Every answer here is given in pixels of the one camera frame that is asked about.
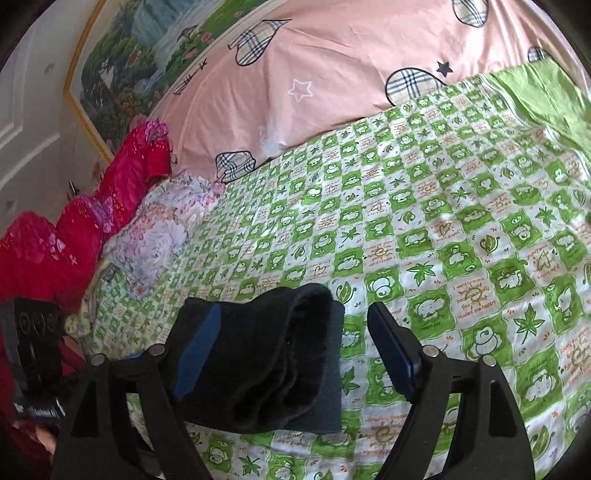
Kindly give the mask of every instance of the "wall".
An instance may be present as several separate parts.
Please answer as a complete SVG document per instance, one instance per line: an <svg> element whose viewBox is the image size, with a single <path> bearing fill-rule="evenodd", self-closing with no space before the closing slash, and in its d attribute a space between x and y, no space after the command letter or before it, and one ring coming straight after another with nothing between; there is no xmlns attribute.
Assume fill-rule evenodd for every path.
<svg viewBox="0 0 591 480"><path fill-rule="evenodd" d="M0 73L0 234L19 212L55 221L70 179L90 189L97 152L63 102L76 44L96 0L57 0Z"/></svg>

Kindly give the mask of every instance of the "waterfall painting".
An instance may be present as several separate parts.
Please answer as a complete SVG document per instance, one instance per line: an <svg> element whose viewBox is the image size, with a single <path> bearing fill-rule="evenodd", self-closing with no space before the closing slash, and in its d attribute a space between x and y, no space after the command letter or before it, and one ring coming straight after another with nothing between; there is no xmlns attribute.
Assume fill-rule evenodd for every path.
<svg viewBox="0 0 591 480"><path fill-rule="evenodd" d="M66 98L106 160L211 44L267 0L99 0Z"/></svg>

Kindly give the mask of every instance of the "folded dark towel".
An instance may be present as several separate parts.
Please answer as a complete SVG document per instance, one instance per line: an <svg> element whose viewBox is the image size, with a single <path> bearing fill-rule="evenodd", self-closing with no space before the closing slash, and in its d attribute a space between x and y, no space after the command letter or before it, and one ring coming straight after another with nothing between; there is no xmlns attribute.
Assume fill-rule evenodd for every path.
<svg viewBox="0 0 591 480"><path fill-rule="evenodd" d="M283 428L319 435L341 431L340 343L344 320L345 307L342 303L333 301L326 334L326 360L320 392L310 410L290 420Z"/></svg>
<svg viewBox="0 0 591 480"><path fill-rule="evenodd" d="M168 336L163 379L178 413L227 432L285 428L321 390L330 291L279 287L248 303L217 304L187 299Z"/></svg>

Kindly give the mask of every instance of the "pillow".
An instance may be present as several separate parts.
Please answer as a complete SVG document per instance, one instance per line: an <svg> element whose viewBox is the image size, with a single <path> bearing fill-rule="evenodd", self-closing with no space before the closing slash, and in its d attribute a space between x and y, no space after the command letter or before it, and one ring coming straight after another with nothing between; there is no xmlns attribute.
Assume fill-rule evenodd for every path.
<svg viewBox="0 0 591 480"><path fill-rule="evenodd" d="M132 298L142 299L158 284L225 191L224 184L183 173L146 195L131 223L102 253L124 272Z"/></svg>

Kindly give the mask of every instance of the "mattress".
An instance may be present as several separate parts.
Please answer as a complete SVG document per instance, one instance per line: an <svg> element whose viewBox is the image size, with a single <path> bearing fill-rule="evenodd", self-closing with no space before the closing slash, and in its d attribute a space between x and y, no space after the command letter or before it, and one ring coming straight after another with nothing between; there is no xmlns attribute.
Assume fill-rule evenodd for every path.
<svg viewBox="0 0 591 480"><path fill-rule="evenodd" d="M589 112L548 59L312 139L232 183L149 298L132 300L121 273L102 281L87 351L122 358L164 342L187 296L247 301L322 283L346 310L342 431L188 424L214 478L374 477L410 409L368 334L374 301L450 357L495 356L541 478L591 406ZM428 475L458 405L451 396ZM130 408L145 434L136 397Z"/></svg>

